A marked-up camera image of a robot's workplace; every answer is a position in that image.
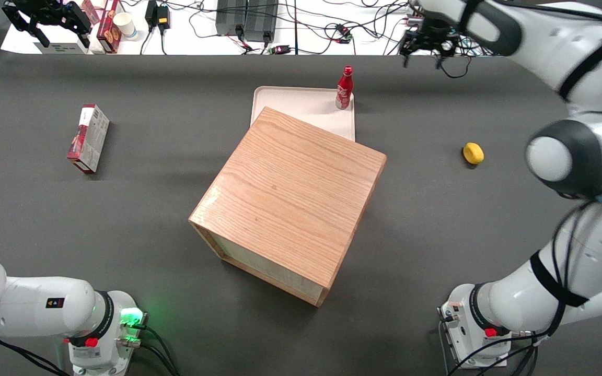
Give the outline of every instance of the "white table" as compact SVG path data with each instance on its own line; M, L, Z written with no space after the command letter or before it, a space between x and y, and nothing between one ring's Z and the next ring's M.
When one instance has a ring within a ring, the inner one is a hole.
M181 5L190 5L193 3L192 0L171 0L174 3ZM341 3L345 0L328 0L330 2ZM360 0L352 0L357 4L361 4ZM374 2L375 0L365 0L367 3ZM378 6L387 5L392 3L393 0L379 0ZM134 22L139 30L138 35L134 40L123 40L120 43L120 49L118 54L132 54L138 55L141 51L141 45L143 40L148 34L147 26L143 19L147 1L140 2L137 5L131 6L127 3L134 3L134 0L125 0L123 2L124 9L130 12L134 16ZM400 4L406 3L405 0L401 0ZM275 40L270 46L274 45L290 45L294 47L294 0L280 0L277 14L279 18L276 22ZM205 0L205 9L215 9L217 7L217 0ZM401 7L396 12L378 19L373 23L375 12L377 7L364 8L356 7L354 5L332 5L324 2L323 0L297 0L297 14L296 17L300 23L309 24L313 26L324 27L325 25L335 22L342 23L341 19L332 19L319 15L313 15L305 12L308 10L313 13L331 15L335 17L341 17L349 21L355 21L359 23L367 23L370 29L373 29L375 25L378 33L383 32L385 26L385 18L387 19L387 29L384 34L392 36L392 38L398 41L403 32L406 31L407 27L403 19L406 17L406 7ZM192 26L196 29L196 33L200 36L210 36L216 34L215 31L215 12L212 13L198 13L196 9L186 8L182 10L171 9L170 10L170 25L171 28L165 33L165 51L169 55L238 55L244 52L234 41L228 37L211 37L211 38L198 38L194 35ZM384 15L386 9L380 11L379 15ZM189 23L189 17L192 17L192 26ZM50 36L52 33L69 32L59 26L41 26L43 32ZM393 48L396 42L389 41L387 38L380 38L376 40L372 36L368 35L366 31L361 28L354 28L352 34L354 35L354 45L350 44L339 44L320 38L324 36L324 31L310 30L306 26L298 25L298 45L300 50L306 50L308 52L322 52L330 44L330 47L325 52L326 55L353 55L356 50L357 55L383 55L386 48L387 52ZM8 31L5 40L2 43L2 50L18 53L41 53L38 48L33 44L34 38L28 33L20 32L15 30L12 26ZM248 43L253 48L263 48L263 43ZM153 35L149 38L146 43L144 55L161 55L161 38L160 33L157 29L153 30Z

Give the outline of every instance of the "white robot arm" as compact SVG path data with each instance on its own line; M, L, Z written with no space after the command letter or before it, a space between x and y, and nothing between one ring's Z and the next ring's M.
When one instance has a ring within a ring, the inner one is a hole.
M95 291L84 280L15 278L0 264L0 337L64 336L74 373L125 374L144 314L122 291Z
M511 275L458 286L439 308L447 317L459 365L487 367L508 355L513 331L544 333L559 312L556 326L602 314L602 10L578 3L531 7L502 0L416 4L425 22L446 23L508 57L566 101L569 117L531 137L526 162L562 197L587 202ZM434 29L442 28L423 25L407 47L430 49L424 41L439 39L430 35Z

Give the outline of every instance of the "black strap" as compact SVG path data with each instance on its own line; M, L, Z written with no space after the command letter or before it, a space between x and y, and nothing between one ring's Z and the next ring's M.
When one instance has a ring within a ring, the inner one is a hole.
M466 31L466 26L468 25L471 15L475 13L475 8L478 7L478 4L482 2L484 2L484 0L466 0L466 7L464 7L464 12L461 14L461 19L457 25L457 31L459 31L459 33Z
M542 287L545 288L549 293L552 294L559 302L566 304L571 307L580 307L585 304L588 299L585 297L580 297L576 293L571 292L570 290L561 286L560 283L557 283L557 280L552 277L552 274L547 271L545 266L540 261L540 256L538 252L534 253L531 256L531 269L533 269L533 274L536 276Z
M592 52L583 62L581 62L570 74L566 77L566 80L561 84L559 88L559 96L564 101L568 102L568 95L571 90L575 87L578 81L585 76L588 72L593 71L598 64L602 61L602 46Z
M487 283L476 284L468 297L468 307L470 307L470 312L473 314L473 319L475 319L475 322L482 329L492 328L496 330L496 335L498 336L507 335L510 332L508 329L490 323L487 318L482 315L482 312L480 312L480 308L478 307L478 292L480 292L480 288L485 284Z

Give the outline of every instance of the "black table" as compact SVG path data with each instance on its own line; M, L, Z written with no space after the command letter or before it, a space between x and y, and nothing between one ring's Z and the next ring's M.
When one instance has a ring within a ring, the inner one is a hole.
M356 140L389 160L315 309L221 262L187 217L248 129L258 86L333 87L346 64ZM112 121L90 177L65 160L84 103ZM131 293L186 375L442 376L435 307L458 284L511 273L571 208L524 160L532 133L565 115L502 58L449 79L429 57L403 69L398 57L0 52L0 262ZM459 156L468 141L487 155L477 169ZM57 360L57 340L10 341ZM602 374L602 317L540 349L538 376ZM0 374L44 373L0 348ZM130 374L163 370L141 350Z

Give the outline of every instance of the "paper cup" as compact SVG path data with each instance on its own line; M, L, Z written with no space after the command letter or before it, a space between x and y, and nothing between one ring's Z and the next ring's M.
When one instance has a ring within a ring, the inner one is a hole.
M120 29L120 33L125 38L134 38L136 36L136 26L132 15L127 12L121 12L113 17L113 23Z

